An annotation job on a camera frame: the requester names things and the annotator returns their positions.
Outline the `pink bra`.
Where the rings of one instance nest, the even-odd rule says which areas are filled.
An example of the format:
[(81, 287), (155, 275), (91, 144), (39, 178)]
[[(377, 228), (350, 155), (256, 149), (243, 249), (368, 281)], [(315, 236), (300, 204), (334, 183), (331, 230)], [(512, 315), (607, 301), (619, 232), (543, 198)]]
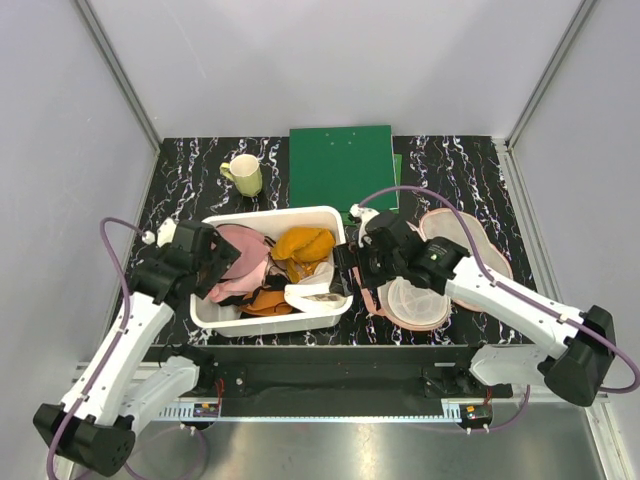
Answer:
[(226, 241), (240, 251), (240, 257), (207, 296), (213, 303), (220, 304), (230, 297), (244, 297), (262, 285), (270, 247), (265, 236), (252, 228), (222, 224), (217, 229)]

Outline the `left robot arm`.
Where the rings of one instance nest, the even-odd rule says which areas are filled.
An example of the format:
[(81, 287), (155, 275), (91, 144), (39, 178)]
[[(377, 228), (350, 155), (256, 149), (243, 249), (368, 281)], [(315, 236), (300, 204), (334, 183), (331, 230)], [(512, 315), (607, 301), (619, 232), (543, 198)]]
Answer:
[(218, 224), (255, 227), (270, 237), (291, 227), (322, 227), (345, 240), (343, 221), (333, 208), (305, 207), (224, 215), (208, 222), (166, 220), (156, 233), (153, 255), (121, 279), (123, 303), (88, 367), (56, 404), (43, 403), (33, 424), (45, 441), (46, 476), (56, 476), (61, 457), (86, 473), (112, 476), (127, 463), (139, 433), (180, 395), (208, 394), (223, 383), (212, 355), (197, 347), (176, 348), (159, 371), (136, 388), (134, 374), (156, 335), (178, 307), (203, 299), (241, 257)]

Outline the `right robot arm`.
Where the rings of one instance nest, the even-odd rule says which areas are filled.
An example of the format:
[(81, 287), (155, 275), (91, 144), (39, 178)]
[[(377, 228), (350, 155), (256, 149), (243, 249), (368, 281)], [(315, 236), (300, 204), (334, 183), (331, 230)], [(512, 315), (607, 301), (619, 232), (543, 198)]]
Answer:
[(364, 211), (359, 238), (333, 249), (334, 281), (345, 294), (360, 289), (375, 314), (407, 330), (438, 327), (452, 304), (496, 318), (528, 338), (525, 345), (485, 345), (451, 379), (436, 385), (476, 396), (499, 384), (542, 385), (577, 406), (591, 405), (615, 358), (611, 314), (542, 296), (503, 275), (466, 241), (427, 237), (390, 211)]

